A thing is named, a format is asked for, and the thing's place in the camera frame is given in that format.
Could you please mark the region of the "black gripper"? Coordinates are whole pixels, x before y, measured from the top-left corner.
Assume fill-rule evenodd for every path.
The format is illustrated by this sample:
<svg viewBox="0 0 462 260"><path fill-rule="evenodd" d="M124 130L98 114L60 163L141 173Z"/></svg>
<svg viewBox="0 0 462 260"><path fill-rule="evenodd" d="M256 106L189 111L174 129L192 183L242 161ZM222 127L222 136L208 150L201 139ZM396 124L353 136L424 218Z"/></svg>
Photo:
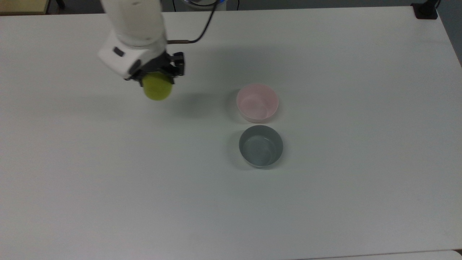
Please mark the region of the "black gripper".
<svg viewBox="0 0 462 260"><path fill-rule="evenodd" d="M175 79L183 76L185 73L185 58L183 52L177 52L169 55L163 52L160 56L152 58L147 62L137 61L134 65L134 74L125 78L126 81L135 81L140 87L143 87L143 78L145 75L154 72L160 72L169 77L171 84L175 84Z"/></svg>

